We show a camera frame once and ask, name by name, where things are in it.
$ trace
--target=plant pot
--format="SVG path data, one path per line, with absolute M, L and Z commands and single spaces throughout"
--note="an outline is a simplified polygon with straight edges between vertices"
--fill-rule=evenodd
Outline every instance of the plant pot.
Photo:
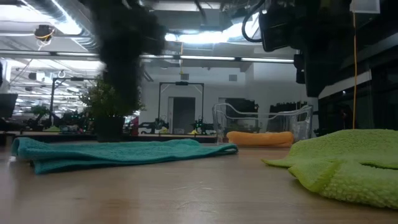
M 95 119 L 98 142 L 119 142 L 123 135 L 123 117 L 99 117 Z

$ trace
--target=clear plastic bin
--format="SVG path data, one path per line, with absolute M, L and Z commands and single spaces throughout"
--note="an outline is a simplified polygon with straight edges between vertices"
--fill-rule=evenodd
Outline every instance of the clear plastic bin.
M 228 143 L 227 133 L 280 133 L 290 131 L 294 142 L 310 139 L 312 136 L 312 106 L 303 106 L 299 110 L 280 113 L 245 113 L 229 103 L 213 106 L 213 122 L 217 143 Z

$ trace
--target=desk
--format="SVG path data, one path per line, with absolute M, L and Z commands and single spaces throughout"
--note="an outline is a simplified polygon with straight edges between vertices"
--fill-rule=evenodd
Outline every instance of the desk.
M 288 149 L 34 175 L 0 157 L 0 223 L 398 223 L 398 212 L 338 202 L 267 167 Z

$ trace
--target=orange sponge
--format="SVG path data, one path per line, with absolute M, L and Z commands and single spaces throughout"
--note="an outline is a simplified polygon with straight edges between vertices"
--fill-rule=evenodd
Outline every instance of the orange sponge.
M 294 142 L 293 133 L 290 131 L 259 134 L 231 131 L 226 136 L 230 143 L 239 146 L 290 147 Z

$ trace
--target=doorway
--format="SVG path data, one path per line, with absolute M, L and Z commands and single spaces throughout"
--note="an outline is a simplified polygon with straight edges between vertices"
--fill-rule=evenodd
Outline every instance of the doorway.
M 173 100 L 173 134 L 188 134 L 195 122 L 195 98 L 174 97 Z

